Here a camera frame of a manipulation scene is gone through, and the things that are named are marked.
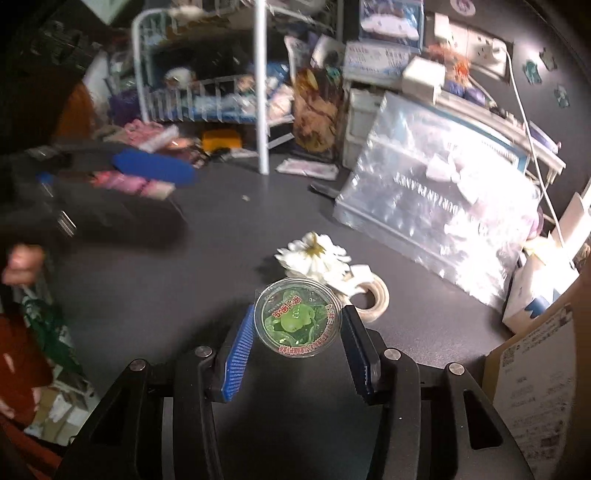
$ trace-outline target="plastic package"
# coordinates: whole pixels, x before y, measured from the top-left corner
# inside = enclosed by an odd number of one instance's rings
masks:
[[[507,160],[520,154],[386,93],[335,217],[500,310],[540,198]]]
[[[362,0],[359,38],[371,38],[413,47],[423,45],[424,10],[422,1]]]
[[[326,349],[339,334],[340,310],[328,287],[308,278],[284,278],[256,301],[255,328],[273,351],[305,358]]]

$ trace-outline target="printed label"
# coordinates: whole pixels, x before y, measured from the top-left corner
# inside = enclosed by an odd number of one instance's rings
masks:
[[[566,305],[503,352],[493,400],[536,480],[549,480],[563,453],[575,385],[573,313]]]
[[[343,71],[369,76],[399,76],[409,61],[410,52],[404,48],[348,42]]]

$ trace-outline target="white cable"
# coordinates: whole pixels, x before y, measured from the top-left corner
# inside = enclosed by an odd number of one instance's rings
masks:
[[[531,132],[530,132],[530,125],[527,122],[527,118],[525,117],[525,111],[523,110],[523,104],[521,103],[521,98],[519,97],[519,92],[517,91],[517,85],[515,84],[515,77],[513,75],[513,62],[511,61],[511,56],[509,52],[505,50],[507,55],[507,61],[509,62],[509,74],[511,75],[511,83],[513,84],[513,90],[515,91],[515,97],[517,98],[517,104],[519,104],[519,110],[521,111],[521,116],[523,117],[523,124],[525,125],[525,133],[527,134],[527,138],[530,141],[530,148],[531,148],[531,155],[534,157],[534,164],[535,169],[538,173],[538,179],[540,181],[540,188],[544,194],[544,199],[548,204],[548,208],[550,209],[550,213],[552,214],[552,218],[554,219],[554,223],[556,225],[556,231],[558,232],[558,238],[560,239],[560,245],[562,248],[564,246],[564,238],[562,237],[562,231],[560,230],[560,224],[558,223],[558,217],[556,212],[554,211],[554,207],[552,206],[552,202],[550,201],[550,197],[548,196],[548,191],[544,185],[544,179],[542,178],[542,172],[540,171],[540,164],[538,163],[538,156],[535,154],[534,148],[534,141],[532,140]]]

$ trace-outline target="electrical outlet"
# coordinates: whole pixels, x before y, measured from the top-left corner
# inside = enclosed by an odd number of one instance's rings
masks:
[[[493,40],[492,37],[468,30],[466,57],[472,63],[480,65],[499,77],[504,77],[507,59],[503,56],[502,61],[499,61],[492,56],[491,48]]]
[[[466,57],[468,50],[468,29],[451,22],[449,29],[452,32],[452,37],[449,40],[452,50]]]

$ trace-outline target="round clear plastic container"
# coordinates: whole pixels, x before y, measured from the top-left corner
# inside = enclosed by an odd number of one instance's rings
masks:
[[[270,349],[305,358],[326,349],[338,335],[340,310],[331,289],[307,278],[284,278],[258,297],[255,328]]]

